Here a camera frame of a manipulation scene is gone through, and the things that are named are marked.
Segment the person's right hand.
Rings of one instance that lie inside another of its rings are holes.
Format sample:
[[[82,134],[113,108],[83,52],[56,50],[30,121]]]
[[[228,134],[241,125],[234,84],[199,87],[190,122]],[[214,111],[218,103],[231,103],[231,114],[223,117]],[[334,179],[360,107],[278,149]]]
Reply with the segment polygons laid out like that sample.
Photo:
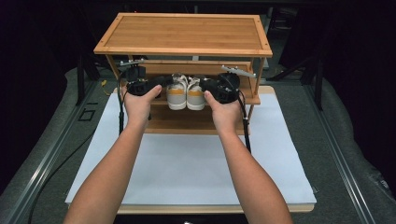
[[[212,118],[218,134],[237,133],[237,123],[242,118],[239,102],[221,104],[210,91],[205,91],[205,99],[212,109]]]

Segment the white sneaker with yellow stripe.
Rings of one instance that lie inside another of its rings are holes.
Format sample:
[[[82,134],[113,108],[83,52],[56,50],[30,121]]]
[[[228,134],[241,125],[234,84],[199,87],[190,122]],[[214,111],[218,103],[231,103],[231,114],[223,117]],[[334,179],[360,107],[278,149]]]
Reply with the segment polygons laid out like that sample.
[[[198,77],[190,77],[187,87],[187,108],[189,110],[202,110],[205,107],[205,97],[200,87]]]
[[[186,107],[188,80],[185,75],[176,73],[172,75],[174,83],[166,88],[166,98],[171,110],[181,110]]]

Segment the wooden shoe rack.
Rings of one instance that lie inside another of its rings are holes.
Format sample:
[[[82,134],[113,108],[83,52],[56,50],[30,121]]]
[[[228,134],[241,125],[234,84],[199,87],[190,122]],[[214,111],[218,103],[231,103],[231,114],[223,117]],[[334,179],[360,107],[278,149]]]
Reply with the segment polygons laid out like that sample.
[[[158,56],[145,60],[147,78],[182,73],[186,76],[204,75],[216,78],[225,72],[221,67],[238,67],[255,77],[240,76],[240,90],[246,99],[247,120],[259,105],[259,85],[264,60],[273,52],[258,15],[119,13],[94,48],[104,54],[114,72],[120,77],[114,55]],[[198,61],[186,57],[205,57]],[[257,72],[255,59],[260,59]],[[146,133],[216,134],[208,106],[201,111],[173,111],[166,102],[166,88],[152,103],[152,120]]]

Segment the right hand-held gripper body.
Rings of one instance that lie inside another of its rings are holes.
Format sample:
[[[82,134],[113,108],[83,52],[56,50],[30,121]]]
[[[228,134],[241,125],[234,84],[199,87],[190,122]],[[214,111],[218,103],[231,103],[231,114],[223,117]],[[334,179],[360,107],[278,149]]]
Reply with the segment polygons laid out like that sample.
[[[211,94],[219,103],[228,104],[239,98],[240,76],[255,77],[256,74],[239,69],[237,66],[223,65],[221,69],[224,73],[218,74],[218,78],[215,79],[218,82],[218,88]]]

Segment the person's left hand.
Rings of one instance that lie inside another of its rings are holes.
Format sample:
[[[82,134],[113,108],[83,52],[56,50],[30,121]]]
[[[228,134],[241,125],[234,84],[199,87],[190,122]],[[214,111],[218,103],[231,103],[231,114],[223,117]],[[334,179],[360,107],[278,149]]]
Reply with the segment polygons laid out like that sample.
[[[146,128],[149,122],[151,102],[161,93],[161,91],[162,86],[157,85],[143,96],[135,96],[129,93],[125,87],[121,89],[122,100],[127,112],[126,128]]]

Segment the black metal stand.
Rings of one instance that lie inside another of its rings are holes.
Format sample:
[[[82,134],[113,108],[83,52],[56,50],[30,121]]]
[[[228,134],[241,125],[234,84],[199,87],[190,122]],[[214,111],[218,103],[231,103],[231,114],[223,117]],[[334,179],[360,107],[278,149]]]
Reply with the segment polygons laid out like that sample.
[[[323,63],[320,56],[320,51],[315,49],[313,53],[295,64],[291,68],[282,71],[274,77],[267,78],[267,81],[279,81],[280,79],[290,75],[299,68],[304,68],[303,74],[300,78],[302,85],[314,85],[314,102],[319,110],[322,109],[322,83],[323,83]]]
[[[92,53],[84,52],[79,54],[77,66],[78,99],[76,105],[80,105],[85,98],[85,77],[94,81],[98,80],[100,77],[99,71],[95,65],[96,62],[97,60]]]

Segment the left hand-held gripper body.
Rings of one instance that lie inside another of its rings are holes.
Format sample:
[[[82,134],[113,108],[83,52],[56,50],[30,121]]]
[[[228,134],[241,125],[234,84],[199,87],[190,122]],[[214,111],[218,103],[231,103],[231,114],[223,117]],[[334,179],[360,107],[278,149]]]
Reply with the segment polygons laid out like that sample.
[[[143,96],[151,90],[151,79],[146,78],[146,67],[141,65],[142,62],[143,60],[120,61],[120,66],[127,66],[121,75],[127,81],[127,91],[135,96]]]

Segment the metal floor rail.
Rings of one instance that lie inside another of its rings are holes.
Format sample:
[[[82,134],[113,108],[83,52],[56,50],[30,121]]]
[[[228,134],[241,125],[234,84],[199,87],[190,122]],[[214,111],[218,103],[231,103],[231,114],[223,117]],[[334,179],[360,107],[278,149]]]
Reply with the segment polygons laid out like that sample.
[[[346,191],[353,203],[361,224],[376,224],[369,206],[361,193],[361,189],[356,181],[356,178],[352,174],[349,165],[347,164],[347,160],[345,159],[344,154],[335,138],[331,125],[327,120],[325,113],[318,108],[317,103],[315,102],[313,88],[311,86],[303,86],[303,89],[315,111],[316,116],[318,117],[323,131],[325,132],[326,138],[330,144],[330,152],[332,154],[336,168],[343,180]]]
[[[68,85],[49,125],[0,196],[0,224],[61,224],[64,202],[91,142],[107,97],[98,81]]]

